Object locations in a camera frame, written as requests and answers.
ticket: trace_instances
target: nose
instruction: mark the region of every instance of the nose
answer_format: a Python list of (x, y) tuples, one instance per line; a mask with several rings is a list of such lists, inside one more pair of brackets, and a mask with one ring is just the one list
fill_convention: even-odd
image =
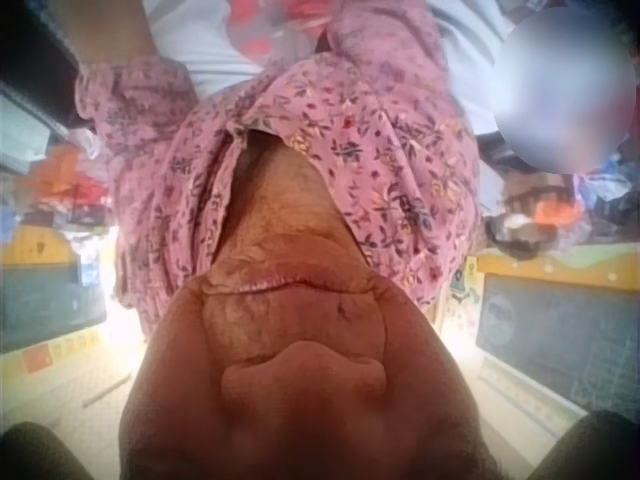
[(263, 451), (371, 442), (382, 435), (377, 411), (385, 389), (378, 361), (347, 358), (311, 341), (295, 342), (259, 365), (230, 367), (222, 378), (237, 438)]

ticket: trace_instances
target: lower lip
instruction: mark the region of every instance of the lower lip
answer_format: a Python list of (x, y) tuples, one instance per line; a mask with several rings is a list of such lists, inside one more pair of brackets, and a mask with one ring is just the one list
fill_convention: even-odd
[(249, 269), (240, 275), (239, 293), (258, 293), (299, 284), (322, 290), (346, 292), (344, 280), (331, 268), (308, 263), (278, 263)]

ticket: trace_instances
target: pink floral dress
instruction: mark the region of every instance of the pink floral dress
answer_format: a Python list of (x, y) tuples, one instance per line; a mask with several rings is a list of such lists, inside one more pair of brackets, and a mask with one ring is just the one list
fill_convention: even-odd
[(330, 51), (274, 62), (200, 104), (166, 59), (82, 67), (78, 111), (107, 149), (124, 298), (146, 334), (208, 270), (250, 130), (313, 163), (371, 267), (418, 306), (460, 265), (479, 159), (424, 1), (348, 0), (327, 33)]

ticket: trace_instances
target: white tiled floor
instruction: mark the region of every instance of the white tiled floor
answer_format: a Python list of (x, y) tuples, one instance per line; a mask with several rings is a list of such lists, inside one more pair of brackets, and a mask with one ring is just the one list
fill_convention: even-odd
[(114, 302), (100, 330), (104, 347), (55, 375), (70, 378), (45, 394), (3, 412), (3, 431), (24, 421), (51, 429), (96, 480), (119, 477), (118, 428), (146, 345), (135, 312)]

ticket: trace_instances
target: floral print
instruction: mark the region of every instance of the floral print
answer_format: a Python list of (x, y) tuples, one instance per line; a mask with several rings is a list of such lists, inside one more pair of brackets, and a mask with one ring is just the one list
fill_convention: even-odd
[(371, 267), (418, 306), (461, 263), (478, 219), (478, 154), (424, 2), (342, 2), (327, 38), (331, 51), (273, 62), (199, 105), (169, 60), (82, 66), (78, 111), (107, 150), (120, 224), (120, 298), (146, 334), (209, 269), (252, 129), (317, 167)]

